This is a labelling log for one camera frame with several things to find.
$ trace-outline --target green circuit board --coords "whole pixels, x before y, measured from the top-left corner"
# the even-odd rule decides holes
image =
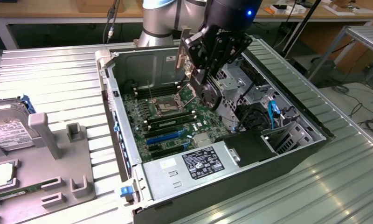
[[[193,93],[189,88],[182,88],[178,94],[166,95],[156,98],[137,100],[132,95],[124,95],[124,106],[125,111],[129,116],[130,127],[133,131],[133,136],[140,152],[140,156],[144,162],[152,161],[160,157],[152,157],[152,153],[156,151],[166,150],[173,147],[184,145],[184,150],[186,151],[198,147],[193,137],[197,134],[206,133],[209,141],[214,142],[214,139],[229,134],[218,115],[209,111],[208,108],[202,105],[200,98],[193,99]],[[182,113],[194,111],[192,115],[181,116]],[[177,131],[182,131],[178,138],[162,141],[156,144],[146,144],[145,134],[149,133],[144,121],[148,119],[165,118],[170,115],[180,115],[177,121],[180,125],[173,125],[170,122],[162,123],[164,125],[169,124],[172,128]],[[150,146],[158,146],[160,149],[149,151]],[[178,152],[173,152],[162,155],[161,157],[169,156]]]

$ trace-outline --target motherboard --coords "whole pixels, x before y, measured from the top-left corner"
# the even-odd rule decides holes
[[[230,133],[222,117],[208,110],[189,84],[174,94],[153,95],[122,97],[144,162],[204,147]]]

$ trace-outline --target warning label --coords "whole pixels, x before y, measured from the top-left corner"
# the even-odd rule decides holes
[[[21,122],[0,125],[0,147],[30,142],[30,135]]]
[[[182,155],[182,159],[196,180],[225,169],[213,147]]]

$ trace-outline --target hard drive label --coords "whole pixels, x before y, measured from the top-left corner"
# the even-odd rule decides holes
[[[182,159],[194,180],[225,169],[213,147],[182,155]]]
[[[0,125],[0,147],[30,142],[30,135],[21,122]]]

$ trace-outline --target workbench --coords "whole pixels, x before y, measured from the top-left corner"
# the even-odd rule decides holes
[[[254,22],[285,22],[286,14],[270,15],[264,11],[268,1],[264,0]],[[124,12],[117,13],[117,23],[142,22],[142,8],[136,0],[124,0]],[[337,16],[322,7],[317,7],[309,22],[365,22],[373,23],[373,14]],[[290,16],[290,22],[298,22],[294,32],[301,25],[305,15]],[[0,3],[0,37],[6,49],[18,49],[9,24],[60,24],[60,23],[105,23],[106,13],[80,13],[74,0],[20,0],[18,3]]]
[[[37,112],[86,127],[97,198],[37,218],[29,224],[128,223],[118,195],[118,167],[100,96],[94,52],[132,48],[129,43],[5,50],[0,56],[0,98],[25,93]],[[336,135],[333,142],[289,174],[253,188],[177,224],[373,223],[373,137],[345,116],[262,40],[248,50]]]

